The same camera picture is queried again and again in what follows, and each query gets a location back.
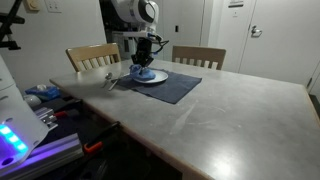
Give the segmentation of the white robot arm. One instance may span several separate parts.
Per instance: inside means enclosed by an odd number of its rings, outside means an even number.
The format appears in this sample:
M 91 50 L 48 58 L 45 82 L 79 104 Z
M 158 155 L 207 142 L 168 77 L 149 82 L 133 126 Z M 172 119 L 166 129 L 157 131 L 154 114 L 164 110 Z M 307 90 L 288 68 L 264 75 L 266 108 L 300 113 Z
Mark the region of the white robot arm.
M 125 23 L 137 25 L 137 31 L 124 31 L 125 37 L 137 38 L 136 52 L 131 56 L 134 64 L 148 67 L 154 60 L 152 44 L 160 43 L 162 37 L 156 32 L 159 6 L 151 0 L 111 0 L 117 15 Z

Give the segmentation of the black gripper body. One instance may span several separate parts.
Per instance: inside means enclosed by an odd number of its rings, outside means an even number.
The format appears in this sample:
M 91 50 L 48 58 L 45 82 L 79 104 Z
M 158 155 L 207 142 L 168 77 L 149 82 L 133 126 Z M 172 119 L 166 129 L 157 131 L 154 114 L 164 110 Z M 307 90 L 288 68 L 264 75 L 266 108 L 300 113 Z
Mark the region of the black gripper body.
M 142 61 L 142 64 L 146 64 L 147 61 L 152 62 L 151 57 L 152 41 L 146 38 L 139 38 L 136 52 L 131 56 L 133 63 L 138 59 Z

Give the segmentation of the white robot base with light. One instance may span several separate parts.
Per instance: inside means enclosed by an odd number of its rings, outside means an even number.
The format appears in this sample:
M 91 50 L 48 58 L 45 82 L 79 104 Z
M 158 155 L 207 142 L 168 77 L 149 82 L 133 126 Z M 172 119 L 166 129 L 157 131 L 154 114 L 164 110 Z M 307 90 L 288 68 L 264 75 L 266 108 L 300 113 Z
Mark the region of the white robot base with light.
M 0 56 L 0 176 L 22 164 L 47 134 Z

